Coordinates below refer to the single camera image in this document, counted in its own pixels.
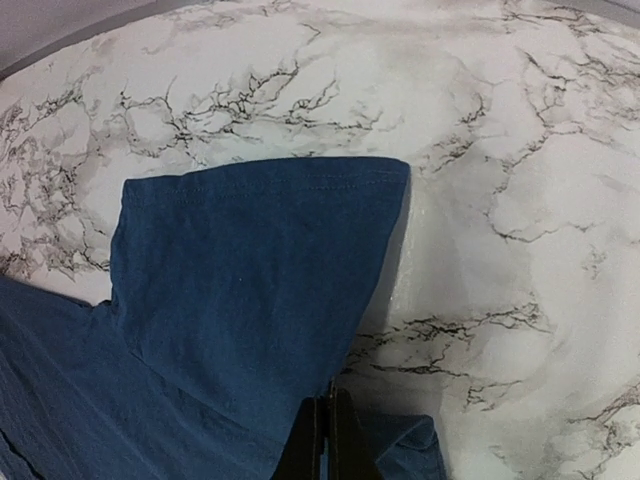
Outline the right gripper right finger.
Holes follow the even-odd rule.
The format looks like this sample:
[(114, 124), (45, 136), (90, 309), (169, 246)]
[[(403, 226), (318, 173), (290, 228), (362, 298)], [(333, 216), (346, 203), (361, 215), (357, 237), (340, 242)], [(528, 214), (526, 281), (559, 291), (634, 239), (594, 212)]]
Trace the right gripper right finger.
[(329, 395), (329, 478), (382, 480), (368, 447), (354, 402), (347, 390)]

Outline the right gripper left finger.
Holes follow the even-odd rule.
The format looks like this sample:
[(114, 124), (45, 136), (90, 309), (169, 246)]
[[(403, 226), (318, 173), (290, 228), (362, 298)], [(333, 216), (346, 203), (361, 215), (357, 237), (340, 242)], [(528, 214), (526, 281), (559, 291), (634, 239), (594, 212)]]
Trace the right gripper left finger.
[(320, 480), (327, 434), (326, 399), (305, 398), (298, 409), (272, 479)]

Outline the blue t-shirt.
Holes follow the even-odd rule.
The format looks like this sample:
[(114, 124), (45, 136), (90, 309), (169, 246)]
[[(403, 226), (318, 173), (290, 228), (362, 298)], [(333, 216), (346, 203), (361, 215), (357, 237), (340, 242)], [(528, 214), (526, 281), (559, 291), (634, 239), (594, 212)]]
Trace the blue t-shirt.
[[(410, 182), (391, 158), (226, 165), (123, 187), (111, 296), (1, 280), (8, 479), (272, 479), (329, 395)], [(433, 420), (358, 410), (383, 479), (446, 475)]]

